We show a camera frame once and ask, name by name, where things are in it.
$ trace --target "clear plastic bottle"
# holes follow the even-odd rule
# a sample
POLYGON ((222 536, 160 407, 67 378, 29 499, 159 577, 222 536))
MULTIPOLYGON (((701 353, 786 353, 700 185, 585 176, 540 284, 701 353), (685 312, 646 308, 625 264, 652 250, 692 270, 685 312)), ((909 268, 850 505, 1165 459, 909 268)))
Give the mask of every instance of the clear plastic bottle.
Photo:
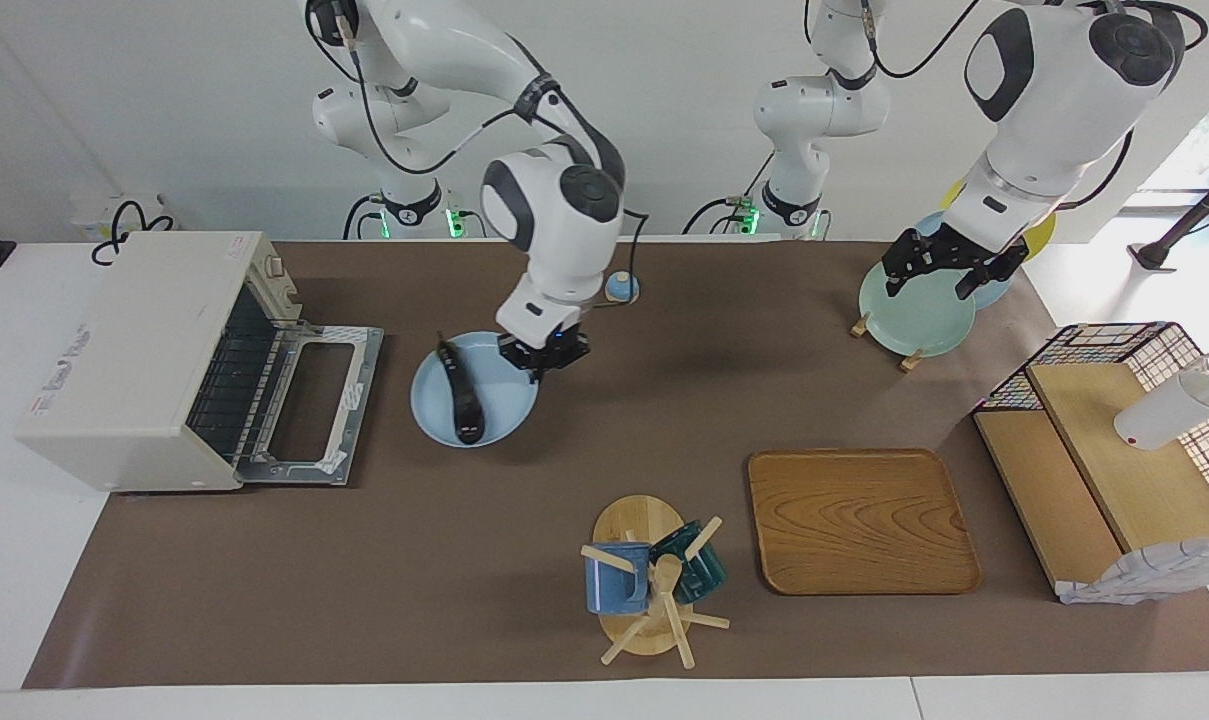
POLYGON ((1130 446, 1157 451, 1209 419, 1209 352, 1161 383, 1115 418, 1130 446))

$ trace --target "wooden shelf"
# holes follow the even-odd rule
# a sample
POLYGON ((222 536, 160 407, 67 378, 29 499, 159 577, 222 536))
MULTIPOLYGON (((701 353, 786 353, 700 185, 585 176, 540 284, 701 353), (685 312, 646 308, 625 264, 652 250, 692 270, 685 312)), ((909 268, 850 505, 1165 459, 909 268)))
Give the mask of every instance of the wooden shelf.
POLYGON ((1095 582, 1124 552, 1048 414, 1008 410, 974 423, 1049 582, 1095 582))
POLYGON ((1030 382, 1126 552, 1209 538, 1209 486, 1176 442, 1138 449, 1115 417, 1143 396, 1122 364, 1035 365, 1030 382))

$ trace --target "brown tabletop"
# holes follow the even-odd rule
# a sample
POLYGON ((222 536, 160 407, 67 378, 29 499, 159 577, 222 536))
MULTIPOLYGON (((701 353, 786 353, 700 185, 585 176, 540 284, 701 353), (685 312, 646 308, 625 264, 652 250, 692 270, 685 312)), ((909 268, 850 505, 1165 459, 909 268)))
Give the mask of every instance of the brown tabletop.
MULTIPOLYGON (((28 689, 271 683, 521 683, 1209 670, 1209 594, 1055 602, 966 414, 1052 332, 1019 277, 968 341, 914 373, 848 337, 883 245, 653 245, 644 295, 586 321, 526 424, 450 449, 407 387, 445 333, 493 329, 523 259, 501 245, 280 245, 319 324, 391 336, 352 484, 111 497, 28 689), (984 573, 954 597, 781 597, 759 577, 756 451, 924 447, 950 469, 984 573), (698 606, 698 667, 623 655, 586 612, 578 546, 650 493, 723 516, 724 587, 698 606)), ((319 419, 324 403, 296 403, 319 419)))

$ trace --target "black metal pole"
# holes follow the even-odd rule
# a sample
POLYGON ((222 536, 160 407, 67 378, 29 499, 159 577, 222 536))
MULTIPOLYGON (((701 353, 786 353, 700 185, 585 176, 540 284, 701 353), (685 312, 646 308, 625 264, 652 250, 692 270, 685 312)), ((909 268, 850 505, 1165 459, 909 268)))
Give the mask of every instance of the black metal pole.
POLYGON ((1129 246, 1129 255, 1136 263, 1141 265, 1147 271, 1162 271, 1163 261, 1168 260, 1168 251, 1172 246, 1178 244, 1178 240, 1186 237, 1186 233, 1194 230, 1194 226, 1201 222, 1204 217, 1209 215, 1209 191, 1204 194, 1204 199, 1194 204, 1194 208, 1186 210, 1186 214, 1178 220, 1168 232, 1159 238, 1147 243, 1143 246, 1129 246))

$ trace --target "mug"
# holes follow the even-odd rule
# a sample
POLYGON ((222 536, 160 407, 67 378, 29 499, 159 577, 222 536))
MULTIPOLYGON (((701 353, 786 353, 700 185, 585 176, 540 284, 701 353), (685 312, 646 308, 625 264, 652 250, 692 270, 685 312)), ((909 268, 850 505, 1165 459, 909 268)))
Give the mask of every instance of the mug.
POLYGON ((679 557, 683 568, 673 597, 676 597, 676 602, 681 605, 690 605, 694 602, 702 600, 710 593, 716 592, 719 585, 724 583, 724 577, 728 577, 724 565, 719 562, 719 556, 715 554, 715 548, 710 547, 710 542, 706 542, 701 547, 701 552, 695 554, 694 559, 686 559, 683 553, 688 550, 688 546, 692 546, 692 541, 695 541, 699 534, 701 534, 701 523, 693 519, 686 527, 669 534, 666 538, 659 539, 654 544, 653 550, 649 551, 649 562, 656 562, 658 557, 663 557, 664 554, 679 557))
POLYGON ((648 542, 595 542, 595 548, 631 561, 626 573, 586 558, 586 610, 595 615, 636 615, 649 609, 648 542))

